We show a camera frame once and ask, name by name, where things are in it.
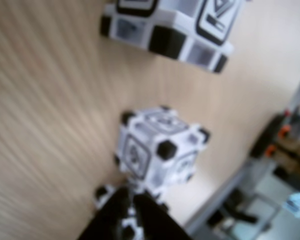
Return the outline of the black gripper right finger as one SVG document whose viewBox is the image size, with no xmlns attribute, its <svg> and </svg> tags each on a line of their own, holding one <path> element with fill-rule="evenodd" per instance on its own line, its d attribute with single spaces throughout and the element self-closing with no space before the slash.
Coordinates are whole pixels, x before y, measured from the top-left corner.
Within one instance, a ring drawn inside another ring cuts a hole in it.
<svg viewBox="0 0 300 240">
<path fill-rule="evenodd" d="M 134 197 L 147 240 L 190 240 L 191 237 L 153 199 L 144 194 Z"/>
</svg>

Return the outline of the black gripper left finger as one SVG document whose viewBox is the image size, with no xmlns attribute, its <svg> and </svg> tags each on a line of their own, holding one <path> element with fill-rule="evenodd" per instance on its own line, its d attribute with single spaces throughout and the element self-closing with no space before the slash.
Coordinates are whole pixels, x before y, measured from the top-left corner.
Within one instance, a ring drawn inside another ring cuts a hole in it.
<svg viewBox="0 0 300 240">
<path fill-rule="evenodd" d="M 120 187 L 96 213 L 78 240 L 132 240 L 133 228 L 123 226 L 131 199 L 127 187 Z"/>
</svg>

